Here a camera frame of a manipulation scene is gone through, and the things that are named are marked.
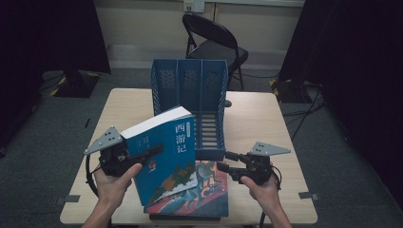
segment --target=magazine rack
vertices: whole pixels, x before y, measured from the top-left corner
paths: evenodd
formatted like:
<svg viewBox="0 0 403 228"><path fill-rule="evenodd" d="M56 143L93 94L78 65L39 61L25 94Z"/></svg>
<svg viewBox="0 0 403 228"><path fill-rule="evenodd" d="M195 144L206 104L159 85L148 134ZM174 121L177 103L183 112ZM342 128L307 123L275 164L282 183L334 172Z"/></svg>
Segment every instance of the magazine rack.
<svg viewBox="0 0 403 228"><path fill-rule="evenodd" d="M227 82L224 60L155 59L153 62L154 115L181 105L195 116L196 160L223 160Z"/></svg>

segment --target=wall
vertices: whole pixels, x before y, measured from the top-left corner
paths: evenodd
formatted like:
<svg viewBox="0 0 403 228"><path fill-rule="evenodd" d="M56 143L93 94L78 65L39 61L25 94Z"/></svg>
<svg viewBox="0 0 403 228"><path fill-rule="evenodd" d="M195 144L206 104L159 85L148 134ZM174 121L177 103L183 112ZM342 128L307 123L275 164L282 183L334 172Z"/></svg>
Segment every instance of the wall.
<svg viewBox="0 0 403 228"><path fill-rule="evenodd" d="M148 67L153 58L184 57L182 1L95 0L95 5L111 67L134 62ZM280 68L300 12L301 7L206 2L202 16L225 25L249 50L245 67Z"/></svg>

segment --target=book with colorful illustration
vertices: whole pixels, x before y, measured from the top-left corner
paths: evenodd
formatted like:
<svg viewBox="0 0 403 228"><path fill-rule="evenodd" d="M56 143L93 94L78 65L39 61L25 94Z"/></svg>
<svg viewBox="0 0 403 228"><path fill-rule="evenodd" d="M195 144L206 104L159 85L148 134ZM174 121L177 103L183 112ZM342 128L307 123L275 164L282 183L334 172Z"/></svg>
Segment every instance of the book with colorful illustration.
<svg viewBox="0 0 403 228"><path fill-rule="evenodd" d="M227 174L215 161L196 161L198 185L146 205L144 212L155 219L228 217Z"/></svg>
<svg viewBox="0 0 403 228"><path fill-rule="evenodd" d="M140 202L196 186L194 116L178 106L121 132L130 157L155 151L134 178Z"/></svg>

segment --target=chair backrest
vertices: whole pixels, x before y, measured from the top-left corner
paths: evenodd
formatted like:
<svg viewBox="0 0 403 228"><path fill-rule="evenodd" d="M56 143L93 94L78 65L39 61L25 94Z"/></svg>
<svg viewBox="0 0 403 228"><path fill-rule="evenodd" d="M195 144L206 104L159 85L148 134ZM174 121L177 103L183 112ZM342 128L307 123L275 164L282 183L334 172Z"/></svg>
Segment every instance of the chair backrest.
<svg viewBox="0 0 403 228"><path fill-rule="evenodd" d="M218 23L192 13L186 13L182 21L189 37L193 38L193 32L228 48L235 49L238 47L237 39L235 39L234 35L226 27Z"/></svg>

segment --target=book lying on table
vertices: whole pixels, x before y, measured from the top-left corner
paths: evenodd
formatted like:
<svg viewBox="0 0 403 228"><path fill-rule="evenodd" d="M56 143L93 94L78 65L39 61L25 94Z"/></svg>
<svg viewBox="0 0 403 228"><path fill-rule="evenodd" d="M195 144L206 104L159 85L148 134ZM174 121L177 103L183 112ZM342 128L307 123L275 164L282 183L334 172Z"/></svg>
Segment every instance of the book lying on table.
<svg viewBox="0 0 403 228"><path fill-rule="evenodd" d="M227 174L215 161L196 161L198 185L146 205L151 219L209 219L228 217Z"/></svg>
<svg viewBox="0 0 403 228"><path fill-rule="evenodd" d="M194 122L178 106L121 132L130 156L161 149L134 178L142 205L197 185Z"/></svg>

